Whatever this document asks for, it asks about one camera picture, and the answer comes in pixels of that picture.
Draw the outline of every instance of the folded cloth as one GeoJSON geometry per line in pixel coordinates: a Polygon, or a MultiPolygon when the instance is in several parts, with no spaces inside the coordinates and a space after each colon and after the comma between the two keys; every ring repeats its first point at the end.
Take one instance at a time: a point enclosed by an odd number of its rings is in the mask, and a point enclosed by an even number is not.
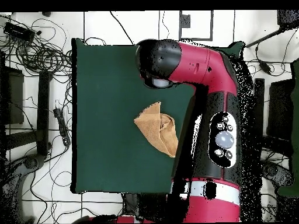
{"type": "Polygon", "coordinates": [[[152,146],[174,158],[178,148],[175,120],[160,113],[160,105],[161,102],[151,104],[134,119],[134,123],[152,146]]]}

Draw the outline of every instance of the black device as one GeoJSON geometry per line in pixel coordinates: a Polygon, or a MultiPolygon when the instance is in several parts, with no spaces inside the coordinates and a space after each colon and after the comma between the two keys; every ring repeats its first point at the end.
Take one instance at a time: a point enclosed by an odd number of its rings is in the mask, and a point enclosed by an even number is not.
{"type": "Polygon", "coordinates": [[[138,195],[125,193],[124,195],[123,215],[136,215],[138,207],[138,195]]]}
{"type": "Polygon", "coordinates": [[[37,130],[6,135],[5,118],[8,117],[9,82],[5,68],[5,53],[0,52],[0,223],[26,223],[22,212],[22,187],[28,174],[44,164],[48,150],[48,101],[51,74],[47,71],[39,75],[39,102],[37,130]],[[16,159],[9,163],[6,151],[36,142],[37,154],[16,159]]]}
{"type": "Polygon", "coordinates": [[[60,135],[62,137],[63,145],[65,147],[69,147],[70,144],[71,144],[71,140],[70,140],[69,135],[68,135],[67,126],[65,124],[65,120],[64,120],[62,111],[61,111],[60,108],[55,108],[53,110],[53,112],[54,112],[55,118],[57,118],[57,120],[58,120],[59,132],[60,132],[60,135]]]}
{"type": "Polygon", "coordinates": [[[51,16],[51,12],[42,12],[42,14],[45,17],[50,17],[51,16]]]}
{"type": "Polygon", "coordinates": [[[21,109],[23,108],[23,83],[24,75],[22,71],[6,66],[9,82],[9,101],[14,104],[9,104],[7,108],[8,118],[5,119],[5,124],[21,124],[24,122],[24,115],[21,109]]]}
{"type": "Polygon", "coordinates": [[[291,140],[294,111],[291,93],[294,88],[294,79],[271,83],[267,135],[291,140]]]}
{"type": "Polygon", "coordinates": [[[268,34],[246,46],[249,48],[264,40],[267,40],[275,35],[283,33],[284,31],[295,29],[299,27],[299,10],[278,10],[277,11],[277,24],[279,29],[273,33],[268,34]]]}
{"type": "Polygon", "coordinates": [[[10,22],[5,23],[4,33],[9,35],[13,41],[18,42],[24,47],[31,44],[35,36],[34,31],[10,22]]]}
{"type": "Polygon", "coordinates": [[[292,173],[274,162],[261,161],[263,177],[271,180],[275,187],[290,186],[293,183],[292,173]]]}

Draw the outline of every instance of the metal stand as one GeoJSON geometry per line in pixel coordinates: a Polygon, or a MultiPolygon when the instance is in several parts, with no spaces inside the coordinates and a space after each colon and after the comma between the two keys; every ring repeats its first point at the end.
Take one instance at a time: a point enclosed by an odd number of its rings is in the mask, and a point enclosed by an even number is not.
{"type": "Polygon", "coordinates": [[[246,48],[249,48],[249,47],[251,47],[251,46],[254,46],[254,45],[256,45],[256,44],[258,44],[258,43],[260,43],[260,42],[262,42],[262,41],[264,41],[264,40],[267,40],[267,39],[269,39],[269,38],[275,36],[275,35],[278,35],[278,34],[280,34],[280,33],[283,33],[284,31],[285,31],[285,30],[283,30],[283,29],[278,29],[277,31],[274,31],[273,33],[270,33],[270,34],[268,34],[267,36],[264,36],[263,38],[260,38],[259,40],[256,40],[256,41],[254,41],[254,42],[248,44],[248,45],[246,46],[246,48]]]}

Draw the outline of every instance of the green table surface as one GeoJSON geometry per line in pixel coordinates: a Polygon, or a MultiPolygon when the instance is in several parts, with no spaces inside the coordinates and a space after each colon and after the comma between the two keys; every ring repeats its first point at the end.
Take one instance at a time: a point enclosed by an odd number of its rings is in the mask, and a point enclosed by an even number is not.
{"type": "MultiPolygon", "coordinates": [[[[175,119],[179,137],[192,87],[145,87],[135,63],[136,46],[85,45],[81,39],[75,44],[75,192],[168,193],[174,159],[151,146],[133,120],[150,104],[160,101],[161,112],[175,119]]],[[[219,50],[238,57],[242,46],[240,42],[219,50]]]]}

